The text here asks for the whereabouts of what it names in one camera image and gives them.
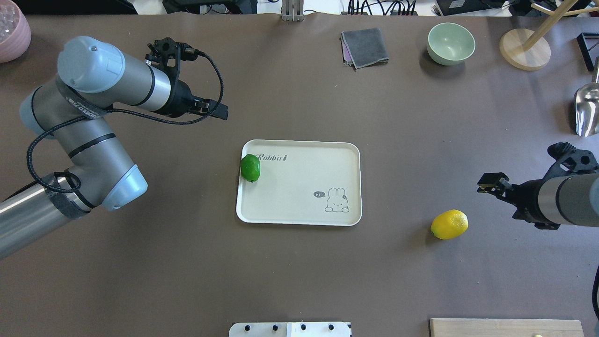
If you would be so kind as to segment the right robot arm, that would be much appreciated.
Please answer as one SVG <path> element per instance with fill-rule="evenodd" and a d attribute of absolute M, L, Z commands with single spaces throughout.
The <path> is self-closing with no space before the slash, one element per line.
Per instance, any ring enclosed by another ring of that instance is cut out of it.
<path fill-rule="evenodd" d="M 485 173 L 477 182 L 477 192 L 513 205 L 513 219 L 533 223 L 538 229 L 597 227 L 599 165 L 593 153 L 558 142 L 548 147 L 548 155 L 555 162 L 541 179 L 517 185 L 504 173 Z"/>

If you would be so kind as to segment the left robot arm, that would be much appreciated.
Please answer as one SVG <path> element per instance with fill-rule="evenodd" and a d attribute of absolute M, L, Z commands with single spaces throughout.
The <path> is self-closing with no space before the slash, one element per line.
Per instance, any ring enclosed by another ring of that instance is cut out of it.
<path fill-rule="evenodd" d="M 166 37 L 148 45 L 145 60 L 88 36 L 69 40 L 58 73 L 21 104 L 22 122 L 37 138 L 26 152 L 33 182 L 1 203 L 1 258 L 26 247 L 99 205 L 117 210 L 148 185 L 105 116 L 115 103 L 151 112 L 148 119 L 176 125 L 198 115 L 227 120 L 223 88 L 218 99 L 192 94 L 179 78 L 181 63 L 208 58 Z"/>

